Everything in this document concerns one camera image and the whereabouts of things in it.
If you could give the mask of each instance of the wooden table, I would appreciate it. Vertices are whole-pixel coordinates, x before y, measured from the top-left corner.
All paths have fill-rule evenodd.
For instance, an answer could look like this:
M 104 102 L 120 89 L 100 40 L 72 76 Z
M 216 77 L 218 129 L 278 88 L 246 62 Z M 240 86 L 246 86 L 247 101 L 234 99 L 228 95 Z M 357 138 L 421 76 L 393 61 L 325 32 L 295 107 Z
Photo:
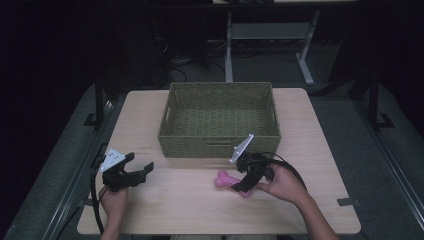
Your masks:
M 274 89 L 282 140 L 277 154 L 303 177 L 309 193 L 336 233 L 355 234 L 360 223 L 348 198 L 318 119 L 303 89 Z M 130 188 L 130 204 L 122 232 L 128 234 L 299 234 L 306 233 L 297 209 L 259 190 L 242 198 L 230 189 L 217 189 L 220 169 L 244 175 L 225 159 L 165 158 L 157 134 L 168 91 L 128 94 L 109 148 L 135 153 L 127 171 L 141 170 L 151 161 L 155 169 L 147 182 Z M 103 186 L 101 174 L 97 189 Z M 106 215 L 100 208 L 103 223 Z M 99 234 L 93 209 L 85 207 L 78 224 L 82 234 Z

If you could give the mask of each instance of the wicker basket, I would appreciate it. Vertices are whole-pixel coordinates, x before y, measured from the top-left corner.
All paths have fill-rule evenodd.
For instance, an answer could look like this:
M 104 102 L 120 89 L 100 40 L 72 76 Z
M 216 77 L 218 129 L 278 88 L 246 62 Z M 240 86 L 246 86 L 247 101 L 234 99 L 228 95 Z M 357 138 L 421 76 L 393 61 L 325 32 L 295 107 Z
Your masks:
M 158 139 L 165 157 L 230 158 L 246 151 L 276 152 L 281 140 L 270 83 L 173 83 Z

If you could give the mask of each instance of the hand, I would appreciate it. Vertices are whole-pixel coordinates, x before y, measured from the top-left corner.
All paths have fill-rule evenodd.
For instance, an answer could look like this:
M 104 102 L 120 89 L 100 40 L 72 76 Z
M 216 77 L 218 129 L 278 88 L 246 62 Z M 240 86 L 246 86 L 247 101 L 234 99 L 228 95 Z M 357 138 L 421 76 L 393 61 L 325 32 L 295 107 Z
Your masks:
M 112 192 L 105 186 L 100 190 L 99 196 L 107 215 L 107 226 L 100 239 L 119 239 L 128 206 L 128 188 Z
M 292 172 L 278 164 L 269 164 L 274 172 L 274 180 L 267 179 L 269 184 L 258 183 L 256 188 L 281 200 L 298 205 L 303 200 L 310 197 L 300 181 Z
M 106 186 L 99 192 L 100 202 L 108 218 L 121 218 L 128 206 L 128 188 L 112 192 Z
M 274 180 L 267 179 L 269 184 L 258 183 L 256 188 L 293 203 L 305 221 L 310 239 L 338 240 L 339 237 L 328 224 L 315 200 L 293 173 L 280 165 L 269 164 L 269 167 L 274 171 Z

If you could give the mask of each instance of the small pink object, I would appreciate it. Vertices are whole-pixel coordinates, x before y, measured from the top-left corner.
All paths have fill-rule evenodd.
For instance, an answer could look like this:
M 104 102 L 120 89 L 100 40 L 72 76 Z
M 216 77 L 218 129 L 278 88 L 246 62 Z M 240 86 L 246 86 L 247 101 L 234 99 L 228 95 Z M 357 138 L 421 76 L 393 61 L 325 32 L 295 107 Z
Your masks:
M 236 183 L 239 183 L 240 180 L 237 178 L 233 178 L 228 175 L 227 171 L 220 170 L 218 172 L 218 177 L 215 179 L 215 186 L 217 187 L 231 187 Z M 247 193 L 240 191 L 240 195 L 244 198 L 248 198 L 252 195 L 252 191 L 248 191 Z

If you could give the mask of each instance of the dark floor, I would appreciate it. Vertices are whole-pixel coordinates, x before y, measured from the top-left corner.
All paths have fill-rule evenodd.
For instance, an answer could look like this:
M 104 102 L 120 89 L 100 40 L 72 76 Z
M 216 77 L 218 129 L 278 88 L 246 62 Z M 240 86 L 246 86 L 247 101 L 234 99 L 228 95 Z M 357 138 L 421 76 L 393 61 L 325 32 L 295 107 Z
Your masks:
M 235 81 L 267 81 L 274 87 L 300 87 L 314 92 L 327 85 L 337 46 L 314 45 L 308 57 L 316 84 L 307 87 L 289 48 L 280 54 L 259 54 L 249 58 L 234 58 Z M 211 58 L 223 66 L 223 57 Z M 178 68 L 187 81 L 225 81 L 224 72 L 215 64 L 209 68 L 193 63 Z M 183 81 L 181 72 L 171 72 L 175 81 Z M 389 168 L 386 155 L 375 140 L 374 131 L 363 119 L 362 102 L 348 97 L 351 83 L 311 102 L 320 121 L 336 164 L 350 197 L 357 200 L 355 210 L 362 225 L 361 233 L 341 236 L 342 239 L 424 239 L 395 174 Z M 424 197 L 424 141 L 399 110 L 392 95 L 380 88 L 379 112 L 387 113 L 394 128 L 381 129 L 381 135 L 417 195 Z M 5 239 L 50 239 L 70 219 L 59 239 L 98 239 L 76 231 L 81 201 L 89 194 L 89 166 L 102 143 L 108 142 L 119 116 L 125 96 L 121 96 L 106 111 L 106 121 L 99 131 L 83 126 L 86 116 L 95 111 L 94 89 L 89 88 L 51 153 L 26 201 L 17 214 L 9 236 Z M 78 181 L 71 184 L 76 176 Z M 52 219 L 59 219 L 56 224 Z M 307 236 L 292 236 L 307 239 Z M 150 236 L 124 236 L 123 239 L 149 239 Z

